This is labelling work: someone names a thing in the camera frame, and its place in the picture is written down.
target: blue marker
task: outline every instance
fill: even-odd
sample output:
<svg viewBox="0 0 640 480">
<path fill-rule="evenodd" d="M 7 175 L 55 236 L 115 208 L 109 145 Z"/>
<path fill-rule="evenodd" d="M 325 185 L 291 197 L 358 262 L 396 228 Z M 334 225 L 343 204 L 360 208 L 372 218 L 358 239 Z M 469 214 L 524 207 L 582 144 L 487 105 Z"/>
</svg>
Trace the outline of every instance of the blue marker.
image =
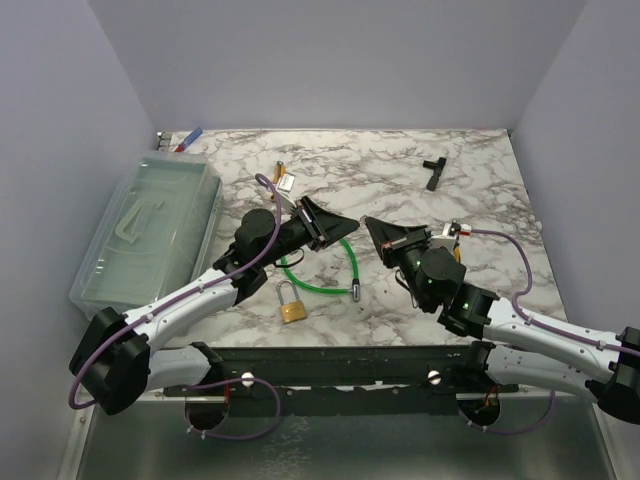
<svg viewBox="0 0 640 480">
<path fill-rule="evenodd" d="M 191 132 L 187 137 L 182 141 L 180 145 L 176 147 L 175 152 L 184 152 L 189 145 L 195 142 L 198 137 L 202 135 L 202 129 L 200 127 L 196 128 L 193 132 Z"/>
</svg>

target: gray floor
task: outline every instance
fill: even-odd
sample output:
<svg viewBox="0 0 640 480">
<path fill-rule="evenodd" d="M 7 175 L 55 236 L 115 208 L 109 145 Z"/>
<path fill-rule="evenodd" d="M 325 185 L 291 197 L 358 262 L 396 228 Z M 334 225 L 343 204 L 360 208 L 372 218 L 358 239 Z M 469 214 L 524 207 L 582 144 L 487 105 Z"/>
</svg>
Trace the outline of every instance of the gray floor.
<svg viewBox="0 0 640 480">
<path fill-rule="evenodd" d="M 503 399 L 497 426 L 530 424 L 545 398 Z M 288 417 L 270 436 L 225 442 L 187 435 L 182 402 L 96 413 L 79 478 L 101 479 L 580 479 L 614 478 L 592 408 L 560 397 L 553 419 L 521 436 L 468 428 L 459 417 Z M 232 419 L 229 433 L 266 419 Z"/>
</svg>

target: marble surface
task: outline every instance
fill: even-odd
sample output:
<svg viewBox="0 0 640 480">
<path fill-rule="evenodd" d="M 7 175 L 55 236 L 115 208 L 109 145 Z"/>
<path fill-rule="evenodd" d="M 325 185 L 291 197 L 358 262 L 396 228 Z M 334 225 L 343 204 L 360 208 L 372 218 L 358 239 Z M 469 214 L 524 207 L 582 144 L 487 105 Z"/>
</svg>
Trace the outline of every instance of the marble surface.
<svg viewBox="0 0 640 480">
<path fill-rule="evenodd" d="M 173 135 L 176 146 L 188 132 Z M 252 208 L 273 208 L 257 188 L 254 175 L 272 175 L 281 160 L 296 175 L 293 197 L 309 195 L 323 208 L 359 219 L 347 237 L 356 252 L 362 301 L 299 291 L 308 318 L 284 325 L 275 285 L 284 278 L 268 268 L 269 281 L 253 297 L 194 326 L 169 346 L 205 341 L 212 346 L 353 346 L 464 344 L 424 314 L 379 260 L 364 216 L 400 225 L 428 224 L 440 231 L 457 219 L 475 228 L 513 234 L 523 245 L 534 272 L 533 291 L 522 305 L 565 319 L 539 224 L 531 210 L 518 165 L 503 130 L 487 131 L 211 131 L 188 153 L 205 154 L 224 182 L 225 210 L 213 258 L 233 241 L 242 216 Z M 435 192 L 425 189 L 431 175 L 424 159 L 448 158 Z M 506 241 L 472 236 L 462 241 L 466 280 L 511 296 L 526 283 L 517 251 Z M 351 267 L 344 249 L 308 252 L 295 267 L 303 281 L 317 286 L 350 286 Z"/>
</svg>

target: green cable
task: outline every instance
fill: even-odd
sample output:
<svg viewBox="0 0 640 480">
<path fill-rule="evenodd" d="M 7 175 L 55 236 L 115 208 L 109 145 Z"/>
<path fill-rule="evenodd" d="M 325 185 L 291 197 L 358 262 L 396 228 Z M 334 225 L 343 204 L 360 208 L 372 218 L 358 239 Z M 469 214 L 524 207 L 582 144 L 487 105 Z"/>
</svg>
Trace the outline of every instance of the green cable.
<svg viewBox="0 0 640 480">
<path fill-rule="evenodd" d="M 356 260 L 356 254 L 353 253 L 351 245 L 349 245 L 349 243 L 344 238 L 340 239 L 340 243 L 345 248 L 345 250 L 349 254 L 349 258 L 351 259 L 351 268 L 353 269 L 353 278 L 358 279 L 359 278 L 358 277 L 358 261 Z M 281 262 L 282 262 L 282 265 L 286 265 L 287 259 L 285 257 L 282 257 Z M 314 287 L 313 285 L 308 285 L 304 283 L 302 280 L 298 280 L 293 275 L 293 273 L 291 273 L 291 270 L 289 270 L 288 268 L 284 268 L 283 270 L 284 270 L 284 273 L 289 278 L 289 280 L 291 280 L 291 282 L 294 285 L 297 285 L 303 290 L 308 290 L 310 292 L 315 292 L 315 293 L 324 293 L 327 295 L 345 295 L 345 294 L 351 293 L 351 290 L 348 288 L 322 288 L 322 287 Z"/>
</svg>

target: robotic arm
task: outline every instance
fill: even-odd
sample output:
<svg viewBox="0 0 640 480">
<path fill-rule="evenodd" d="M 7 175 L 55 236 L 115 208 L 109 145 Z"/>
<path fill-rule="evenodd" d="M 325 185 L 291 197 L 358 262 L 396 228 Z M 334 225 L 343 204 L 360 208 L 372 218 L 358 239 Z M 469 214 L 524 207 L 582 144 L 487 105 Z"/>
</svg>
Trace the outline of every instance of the robotic arm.
<svg viewBox="0 0 640 480">
<path fill-rule="evenodd" d="M 358 226 L 357 221 L 329 213 L 303 197 L 292 205 L 290 220 L 280 225 L 277 238 L 272 240 L 276 228 L 273 214 L 265 209 L 251 210 L 243 217 L 229 250 L 198 279 L 123 314 L 112 308 L 96 314 L 69 369 L 76 376 L 84 370 L 82 385 L 109 415 L 127 408 L 146 390 L 198 384 L 216 368 L 219 357 L 203 344 L 161 351 L 172 337 L 253 295 L 267 280 L 267 265 L 304 245 L 322 250 Z M 263 256 L 255 262 L 261 252 Z M 220 281 L 225 275 L 229 278 Z M 102 353 L 88 362 L 99 350 Z"/>
<path fill-rule="evenodd" d="M 616 335 L 570 325 L 466 283 L 466 267 L 454 249 L 460 235 L 472 232 L 468 226 L 449 223 L 432 235 L 426 226 L 401 227 L 371 217 L 365 224 L 380 259 L 398 268 L 396 281 L 418 308 L 434 313 L 442 306 L 438 323 L 447 330 L 491 340 L 472 344 L 478 372 L 498 385 L 572 393 L 640 424 L 640 330 L 628 327 Z"/>
</svg>

